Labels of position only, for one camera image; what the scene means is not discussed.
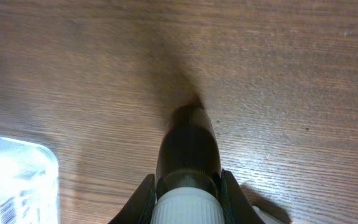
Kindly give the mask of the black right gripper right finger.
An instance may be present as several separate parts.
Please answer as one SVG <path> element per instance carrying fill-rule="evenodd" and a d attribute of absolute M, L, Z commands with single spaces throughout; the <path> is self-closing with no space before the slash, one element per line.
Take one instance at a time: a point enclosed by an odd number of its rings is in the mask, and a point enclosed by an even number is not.
<path fill-rule="evenodd" d="M 219 202 L 225 224 L 264 224 L 244 195 L 240 185 L 228 170 L 221 172 Z"/>

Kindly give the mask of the white medicine box red text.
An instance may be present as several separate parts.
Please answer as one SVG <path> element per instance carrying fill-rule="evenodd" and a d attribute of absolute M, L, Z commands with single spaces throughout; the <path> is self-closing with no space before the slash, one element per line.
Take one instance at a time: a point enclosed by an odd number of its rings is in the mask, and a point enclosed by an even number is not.
<path fill-rule="evenodd" d="M 259 207 L 256 207 L 256 206 L 253 205 L 252 208 L 254 209 L 256 214 L 258 214 L 260 219 L 265 224 L 284 224 L 283 222 L 281 222 L 280 220 L 276 219 L 275 217 L 273 217 L 273 216 L 269 215 L 268 213 L 265 213 L 264 211 L 262 211 Z"/>

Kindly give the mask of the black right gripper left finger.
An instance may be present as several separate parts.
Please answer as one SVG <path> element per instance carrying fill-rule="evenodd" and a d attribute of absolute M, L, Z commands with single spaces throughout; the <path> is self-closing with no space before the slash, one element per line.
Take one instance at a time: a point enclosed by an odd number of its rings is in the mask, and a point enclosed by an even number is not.
<path fill-rule="evenodd" d="M 148 174 L 108 224 L 150 224 L 156 202 L 155 175 Z"/>

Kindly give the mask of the dark syrup bottle white cap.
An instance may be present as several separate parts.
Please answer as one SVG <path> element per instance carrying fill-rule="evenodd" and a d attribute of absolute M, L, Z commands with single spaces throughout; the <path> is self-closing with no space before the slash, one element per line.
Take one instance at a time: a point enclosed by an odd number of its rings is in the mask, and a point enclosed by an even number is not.
<path fill-rule="evenodd" d="M 211 122 L 200 105 L 175 110 L 156 168 L 154 224 L 220 224 L 221 163 Z"/>

